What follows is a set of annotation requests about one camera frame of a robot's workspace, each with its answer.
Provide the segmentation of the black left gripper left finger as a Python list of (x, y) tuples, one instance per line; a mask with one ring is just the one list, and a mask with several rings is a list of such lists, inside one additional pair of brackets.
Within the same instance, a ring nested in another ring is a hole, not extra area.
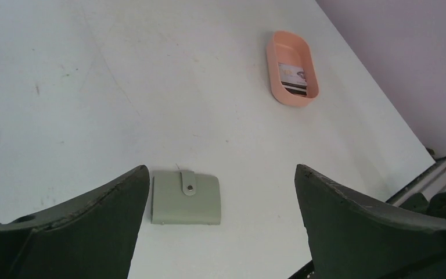
[(0, 223), (0, 278), (127, 278), (150, 190), (140, 165), (75, 198)]

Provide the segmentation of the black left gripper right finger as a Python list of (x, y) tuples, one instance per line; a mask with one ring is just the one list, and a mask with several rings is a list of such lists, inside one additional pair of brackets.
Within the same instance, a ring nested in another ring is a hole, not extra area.
[(394, 206), (304, 164), (294, 184), (312, 256), (296, 278), (446, 278), (446, 191)]

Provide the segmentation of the green leather card holder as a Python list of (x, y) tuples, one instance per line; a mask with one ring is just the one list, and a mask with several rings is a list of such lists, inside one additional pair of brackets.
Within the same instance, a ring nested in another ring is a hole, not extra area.
[(218, 178), (190, 170), (154, 171), (152, 224), (221, 224)]

